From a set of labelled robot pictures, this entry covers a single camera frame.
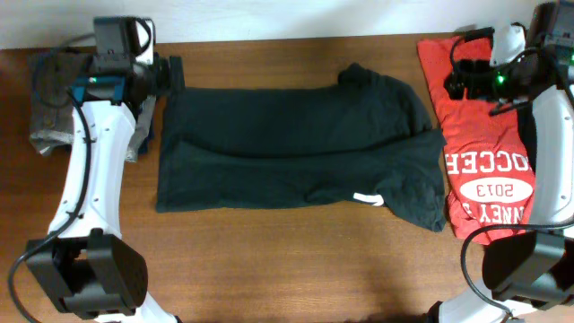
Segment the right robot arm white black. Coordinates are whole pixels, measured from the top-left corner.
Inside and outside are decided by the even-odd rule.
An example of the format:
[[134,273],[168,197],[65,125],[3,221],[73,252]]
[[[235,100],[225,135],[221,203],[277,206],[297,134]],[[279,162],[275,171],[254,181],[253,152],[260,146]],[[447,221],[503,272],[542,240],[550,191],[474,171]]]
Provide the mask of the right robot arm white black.
[[447,143],[448,218],[482,276],[429,322],[520,322],[573,302],[573,4],[417,45]]

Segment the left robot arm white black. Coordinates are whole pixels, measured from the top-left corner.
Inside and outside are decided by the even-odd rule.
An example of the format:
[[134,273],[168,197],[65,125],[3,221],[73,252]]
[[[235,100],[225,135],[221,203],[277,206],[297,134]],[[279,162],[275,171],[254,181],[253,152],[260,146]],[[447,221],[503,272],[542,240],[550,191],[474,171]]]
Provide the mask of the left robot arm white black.
[[96,51],[66,86],[73,142],[63,195],[26,265],[55,309],[96,322],[177,322],[148,291],[144,257],[122,240],[119,199],[139,109],[170,87],[150,18],[97,17]]

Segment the dark green Nike t-shirt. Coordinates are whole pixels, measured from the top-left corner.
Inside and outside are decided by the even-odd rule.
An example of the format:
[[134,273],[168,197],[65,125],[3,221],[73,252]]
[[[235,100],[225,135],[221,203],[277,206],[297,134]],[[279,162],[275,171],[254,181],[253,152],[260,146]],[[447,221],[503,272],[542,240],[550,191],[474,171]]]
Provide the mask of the dark green Nike t-shirt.
[[441,231],[445,143],[409,84],[358,64],[315,89],[189,87],[164,110],[156,209],[349,201]]

